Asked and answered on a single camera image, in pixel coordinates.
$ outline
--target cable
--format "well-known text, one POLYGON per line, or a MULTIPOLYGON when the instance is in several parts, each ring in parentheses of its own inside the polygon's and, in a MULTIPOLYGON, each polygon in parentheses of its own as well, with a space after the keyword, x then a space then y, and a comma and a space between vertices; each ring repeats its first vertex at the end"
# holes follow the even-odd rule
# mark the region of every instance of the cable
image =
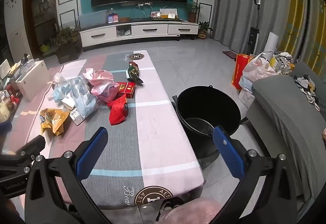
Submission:
POLYGON ((140 5, 138 5, 138 7, 139 7, 139 10, 141 10, 144 13, 145 17, 146 17, 146 13, 141 9, 140 5))
POLYGON ((134 9, 134 6, 132 7, 132 9, 130 11, 129 18, 132 19, 132 20, 135 20, 135 21, 143 19, 142 17, 141 18, 131 18, 131 13, 132 13, 133 9, 134 9))
POLYGON ((153 12, 153 8, 152 8, 152 5, 150 3, 148 3, 149 7, 151 8, 151 13, 149 14, 149 17, 151 17, 151 14, 153 12))

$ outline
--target teal wall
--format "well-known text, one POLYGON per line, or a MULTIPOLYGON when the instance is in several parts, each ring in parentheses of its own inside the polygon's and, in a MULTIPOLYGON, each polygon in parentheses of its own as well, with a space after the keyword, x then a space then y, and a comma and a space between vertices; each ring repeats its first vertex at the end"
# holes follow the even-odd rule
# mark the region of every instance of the teal wall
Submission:
MULTIPOLYGON (((144 13, 139 10, 139 8, 132 7, 132 6, 121 6, 121 4, 108 4, 104 6, 99 6, 92 8, 91 0, 80 0, 82 14, 103 11, 103 10, 110 10, 113 9, 119 17, 130 17, 130 18, 141 18, 145 17, 144 13)), ((165 6, 165 2, 158 2, 152 5, 154 11, 159 11, 160 8, 165 6)), ((183 20, 187 20, 187 13, 183 8, 182 4, 173 3, 167 6, 167 8, 177 8, 179 18, 183 20)), ((146 16, 149 16, 151 13, 151 8, 148 6, 143 6, 141 9, 146 13, 146 16)))

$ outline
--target black bucket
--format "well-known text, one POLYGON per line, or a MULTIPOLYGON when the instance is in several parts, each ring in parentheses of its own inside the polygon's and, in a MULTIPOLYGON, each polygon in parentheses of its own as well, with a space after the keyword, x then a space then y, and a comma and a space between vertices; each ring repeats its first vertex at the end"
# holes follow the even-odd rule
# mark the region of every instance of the black bucket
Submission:
POLYGON ((219 155, 212 138, 214 127, 221 125, 232 135, 240 125, 240 110, 227 94, 213 86, 190 87, 172 98, 195 155, 206 168, 219 155))

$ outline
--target tablecloth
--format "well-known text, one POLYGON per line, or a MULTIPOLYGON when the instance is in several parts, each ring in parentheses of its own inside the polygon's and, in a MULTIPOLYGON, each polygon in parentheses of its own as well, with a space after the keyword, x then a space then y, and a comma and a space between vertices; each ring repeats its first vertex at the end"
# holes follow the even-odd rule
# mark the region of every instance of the tablecloth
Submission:
MULTIPOLYGON (((65 132, 60 136, 46 133, 46 147, 41 152, 45 158, 59 157, 90 139, 100 126, 105 127, 108 143, 91 175, 82 181, 91 198, 103 209, 146 204, 187 193, 204 183, 195 154, 147 51, 96 56, 49 72, 52 77, 61 72, 70 79, 82 76, 86 68, 104 69, 113 74, 115 81, 124 82, 129 61, 138 64, 144 84, 136 87, 133 99, 128 99, 127 119, 119 125, 110 125, 110 109, 102 106, 79 126, 67 120, 65 132)), ((48 83, 32 102, 18 111, 3 152, 14 153, 40 134, 42 109, 62 107, 54 102, 48 83)), ((62 180, 57 178, 57 182, 65 202, 70 203, 62 180)))

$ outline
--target tv stand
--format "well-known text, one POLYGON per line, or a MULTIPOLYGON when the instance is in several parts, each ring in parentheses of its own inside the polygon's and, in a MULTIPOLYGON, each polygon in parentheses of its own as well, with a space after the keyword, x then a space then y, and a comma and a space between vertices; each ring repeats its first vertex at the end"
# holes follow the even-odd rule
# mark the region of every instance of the tv stand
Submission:
POLYGON ((111 23, 84 28, 80 31, 83 47, 97 44, 142 39, 190 35, 193 40, 198 34, 198 24, 173 19, 144 18, 128 23, 111 23))

